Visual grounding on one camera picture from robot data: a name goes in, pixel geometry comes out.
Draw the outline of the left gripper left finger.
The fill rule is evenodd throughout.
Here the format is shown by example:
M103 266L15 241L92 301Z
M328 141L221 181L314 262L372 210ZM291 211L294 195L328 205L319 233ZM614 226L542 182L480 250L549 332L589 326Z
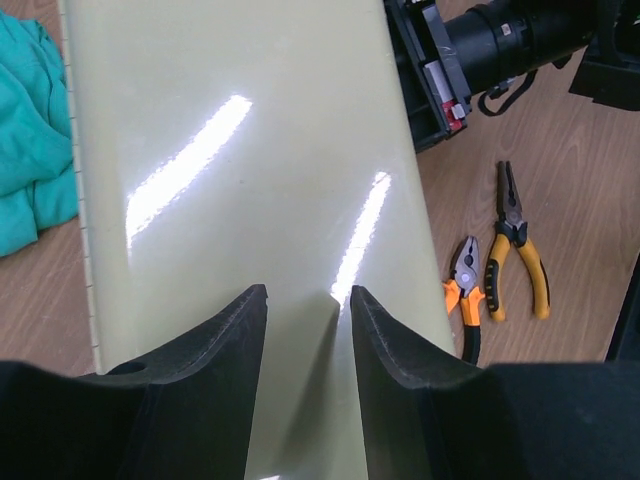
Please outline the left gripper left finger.
M1 365L5 479L240 479L267 323L249 287L220 313L105 375Z

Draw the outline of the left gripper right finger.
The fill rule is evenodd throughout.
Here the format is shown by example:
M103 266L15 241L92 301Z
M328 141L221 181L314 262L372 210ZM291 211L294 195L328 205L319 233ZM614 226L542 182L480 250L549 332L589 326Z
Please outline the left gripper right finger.
M373 479L635 479L635 362L481 369L351 293L366 463Z

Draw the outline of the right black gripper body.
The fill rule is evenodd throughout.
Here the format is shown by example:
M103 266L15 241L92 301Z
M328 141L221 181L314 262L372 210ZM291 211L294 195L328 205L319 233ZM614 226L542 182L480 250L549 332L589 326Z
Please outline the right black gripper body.
M415 151L467 127L471 91L433 1L383 3Z

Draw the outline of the olive green drawer cabinet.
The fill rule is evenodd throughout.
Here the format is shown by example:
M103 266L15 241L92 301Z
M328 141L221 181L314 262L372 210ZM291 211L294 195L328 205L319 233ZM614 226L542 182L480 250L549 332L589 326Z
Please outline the olive green drawer cabinet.
M454 349L379 1L63 1L94 364L262 284L245 475L419 479L363 428L350 295Z

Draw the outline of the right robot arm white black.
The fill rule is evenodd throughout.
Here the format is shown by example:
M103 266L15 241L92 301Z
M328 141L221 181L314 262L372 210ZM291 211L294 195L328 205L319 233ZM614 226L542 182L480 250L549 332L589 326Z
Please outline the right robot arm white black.
M582 50L570 91L639 108L636 1L489 1L449 21L433 1L384 4L414 148L457 135L472 109L504 114L538 70Z

